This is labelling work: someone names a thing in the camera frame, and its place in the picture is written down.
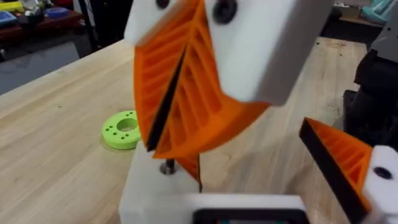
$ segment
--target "blue container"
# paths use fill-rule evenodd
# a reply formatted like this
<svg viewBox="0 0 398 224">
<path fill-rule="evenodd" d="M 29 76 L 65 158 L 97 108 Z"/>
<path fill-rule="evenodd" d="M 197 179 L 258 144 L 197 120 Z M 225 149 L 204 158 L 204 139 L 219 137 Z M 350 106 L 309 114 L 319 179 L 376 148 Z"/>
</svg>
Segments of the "blue container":
<svg viewBox="0 0 398 224">
<path fill-rule="evenodd" d="M 17 17 L 8 11 L 0 11 L 0 27 L 18 22 Z"/>
<path fill-rule="evenodd" d="M 62 18 L 68 15 L 69 10 L 62 8 L 62 7 L 54 7 L 54 8 L 50 8 L 50 9 L 46 9 L 45 10 L 46 15 L 49 18 Z"/>
</svg>

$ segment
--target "display screen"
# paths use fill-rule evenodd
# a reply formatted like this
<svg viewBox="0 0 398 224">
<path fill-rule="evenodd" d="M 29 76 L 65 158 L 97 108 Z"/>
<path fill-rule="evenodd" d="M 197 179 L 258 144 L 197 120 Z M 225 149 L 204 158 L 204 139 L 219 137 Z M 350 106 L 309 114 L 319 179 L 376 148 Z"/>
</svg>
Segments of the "display screen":
<svg viewBox="0 0 398 224">
<path fill-rule="evenodd" d="M 289 223 L 285 221 L 226 220 L 226 221 L 218 221 L 217 224 L 289 224 Z"/>
<path fill-rule="evenodd" d="M 299 209 L 203 208 L 193 214 L 194 224 L 310 224 Z"/>
</svg>

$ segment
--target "orange rib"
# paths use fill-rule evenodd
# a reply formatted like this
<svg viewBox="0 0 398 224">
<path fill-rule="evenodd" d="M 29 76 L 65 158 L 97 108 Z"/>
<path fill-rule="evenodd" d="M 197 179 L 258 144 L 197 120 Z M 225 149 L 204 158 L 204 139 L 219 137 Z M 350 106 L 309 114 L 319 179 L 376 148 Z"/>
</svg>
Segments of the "orange rib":
<svg viewBox="0 0 398 224">
<path fill-rule="evenodd" d="M 134 96 L 144 142 L 185 47 L 180 79 L 154 157 L 177 158 L 198 178 L 198 154 L 235 137 L 268 105 L 241 103 L 222 93 L 204 1 L 191 0 L 135 49 Z"/>
</svg>

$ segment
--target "orange triangular part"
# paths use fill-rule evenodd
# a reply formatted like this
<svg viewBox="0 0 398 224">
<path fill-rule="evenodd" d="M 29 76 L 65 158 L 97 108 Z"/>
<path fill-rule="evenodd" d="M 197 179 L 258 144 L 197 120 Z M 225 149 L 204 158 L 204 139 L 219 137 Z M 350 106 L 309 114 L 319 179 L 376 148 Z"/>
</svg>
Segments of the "orange triangular part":
<svg viewBox="0 0 398 224">
<path fill-rule="evenodd" d="M 134 96 L 145 143 L 184 49 L 177 89 L 154 157 L 177 158 L 189 164 L 183 166 L 190 173 L 198 173 L 198 164 L 191 164 L 198 153 L 239 134 L 268 105 L 241 103 L 222 93 L 204 1 L 190 0 L 154 37 L 135 49 Z M 187 156 L 185 162 L 179 159 Z"/>
<path fill-rule="evenodd" d="M 305 118 L 304 122 L 308 122 L 363 204 L 370 209 L 370 204 L 362 190 L 368 172 L 372 147 L 319 121 Z"/>
</svg>

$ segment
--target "white base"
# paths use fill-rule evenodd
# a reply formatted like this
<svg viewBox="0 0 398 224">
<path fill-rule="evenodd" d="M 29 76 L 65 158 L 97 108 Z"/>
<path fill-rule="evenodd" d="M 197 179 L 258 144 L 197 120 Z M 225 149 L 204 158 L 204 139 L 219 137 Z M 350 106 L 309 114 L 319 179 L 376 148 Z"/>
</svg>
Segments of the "white base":
<svg viewBox="0 0 398 224">
<path fill-rule="evenodd" d="M 305 211 L 299 196 L 199 194 L 199 185 L 176 164 L 173 175 L 159 171 L 139 142 L 119 206 L 122 224 L 187 224 L 201 208 L 290 208 Z"/>
</svg>

